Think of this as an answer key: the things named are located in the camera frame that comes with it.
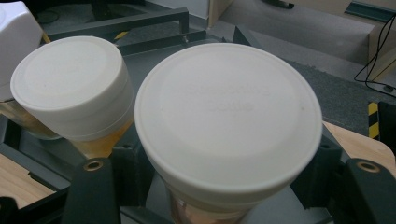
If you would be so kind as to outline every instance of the wooden table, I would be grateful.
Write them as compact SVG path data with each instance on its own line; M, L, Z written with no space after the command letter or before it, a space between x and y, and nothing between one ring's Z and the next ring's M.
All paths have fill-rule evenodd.
M330 123L324 122L324 124L349 157L380 163L396 176L395 158L389 147ZM0 154L0 196L15 198L21 208L52 192L30 178L27 170Z

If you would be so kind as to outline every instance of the white cap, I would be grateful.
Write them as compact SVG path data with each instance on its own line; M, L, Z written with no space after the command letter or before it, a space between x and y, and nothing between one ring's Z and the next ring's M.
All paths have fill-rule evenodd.
M113 133L134 113L132 83L119 50L93 36L35 50L15 69L11 90L27 111L74 141Z
M0 102L12 99L12 73L26 55L38 48L42 34L23 2L0 3Z
M159 63L135 104L139 138L168 188L187 203L249 209L287 186L321 137L316 95L277 57L206 44Z

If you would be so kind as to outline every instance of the white lid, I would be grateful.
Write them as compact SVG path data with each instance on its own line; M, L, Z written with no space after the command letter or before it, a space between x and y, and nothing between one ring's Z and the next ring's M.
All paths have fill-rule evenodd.
M132 84L119 50L93 36L35 50L15 69L11 90L41 122L77 141L111 133L133 114Z
M235 44L163 60L141 85L134 113L156 170L202 202L257 202L304 169L321 137L318 100L303 77Z
M41 27L23 2L0 3L0 102L12 99L12 73L37 49L41 36Z

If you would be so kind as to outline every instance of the wire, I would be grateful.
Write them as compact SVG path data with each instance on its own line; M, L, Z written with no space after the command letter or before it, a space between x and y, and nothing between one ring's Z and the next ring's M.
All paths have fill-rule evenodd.
M376 84L376 85L386 86L386 87L388 87L388 88L391 88L391 89L393 89L393 90L396 90L396 88L393 87L393 86L390 86L390 85L385 84L385 83L381 83L381 82L376 82L376 81L374 81L374 79L376 79L380 74L378 74L376 77L374 77L373 80L369 80L369 76L370 76L371 73L373 72L374 67L375 67L375 64L376 64L376 61L377 61L377 59L378 59L379 51L382 49L382 47L384 47L384 44L385 44L385 42L387 41L387 38L388 38L388 35L389 35L389 32L390 32L390 29L391 29L391 27L392 27L392 25L393 25L393 22L395 21L395 18L396 18L396 14L394 14L392 17L390 17L390 18L387 20L387 22L384 24L384 26L382 26L381 31L380 31L380 33L379 33L378 41L377 41L377 47L376 47L375 56L370 60L370 62L368 62L366 65L364 65L364 67L359 71L359 73L358 73L353 79L354 79L355 81L358 81L358 82L364 82L365 86L366 86L367 88L373 90L373 91L381 92L381 93L384 93L384 94L386 94L386 95L388 95L388 96L391 96L391 97L395 97L395 98L396 98L396 96L394 96L394 95L392 95L392 94L389 94L389 93L384 92L384 91L376 90L376 89L374 89L373 87L371 87L371 86L368 85L369 83L372 83L372 84ZM381 43L381 36L382 36L382 34L383 34L385 28L388 26L389 23L390 23L389 28L388 28L388 30L387 30L387 33L386 33L385 37L384 37L384 40L383 40L382 43ZM371 63L373 63L373 65L372 65L370 71L367 73L366 78L365 78L364 80L358 79L358 76L361 74L361 72L362 72L364 69L368 68L368 66L369 66Z

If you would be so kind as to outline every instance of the white bottle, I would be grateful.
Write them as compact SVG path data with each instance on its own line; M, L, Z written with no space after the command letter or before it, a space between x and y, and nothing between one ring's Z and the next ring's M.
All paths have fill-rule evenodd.
M22 59L38 48L42 35L23 2L0 3L0 102L13 99L11 76Z

